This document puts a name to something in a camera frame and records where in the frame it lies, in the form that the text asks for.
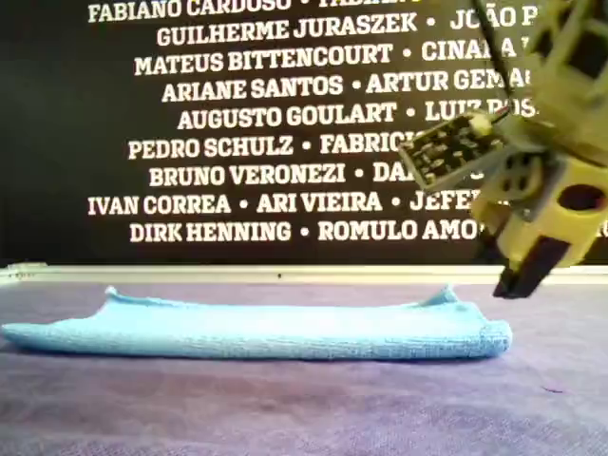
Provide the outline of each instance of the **light blue cloth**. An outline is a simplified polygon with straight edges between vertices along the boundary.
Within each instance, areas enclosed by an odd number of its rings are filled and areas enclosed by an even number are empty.
[[[13,323],[2,334],[38,351],[191,358],[369,359],[498,356],[512,340],[451,287],[384,307],[228,306],[122,296],[89,318]]]

